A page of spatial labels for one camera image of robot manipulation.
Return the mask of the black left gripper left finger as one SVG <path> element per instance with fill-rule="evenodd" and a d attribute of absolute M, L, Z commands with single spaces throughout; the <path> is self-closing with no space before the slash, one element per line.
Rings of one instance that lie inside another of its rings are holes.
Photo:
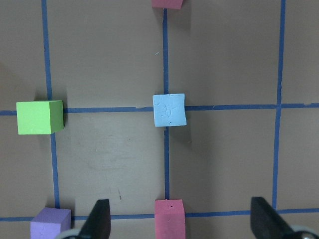
<path fill-rule="evenodd" d="M 98 200 L 80 230 L 81 238 L 108 238 L 111 233 L 111 214 L 108 199 Z"/>

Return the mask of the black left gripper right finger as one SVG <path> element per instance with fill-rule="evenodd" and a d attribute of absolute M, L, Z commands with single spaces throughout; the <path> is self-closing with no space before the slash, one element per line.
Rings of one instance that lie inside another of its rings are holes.
<path fill-rule="evenodd" d="M 251 198 L 250 227 L 256 237 L 289 237 L 294 233 L 263 197 Z"/>

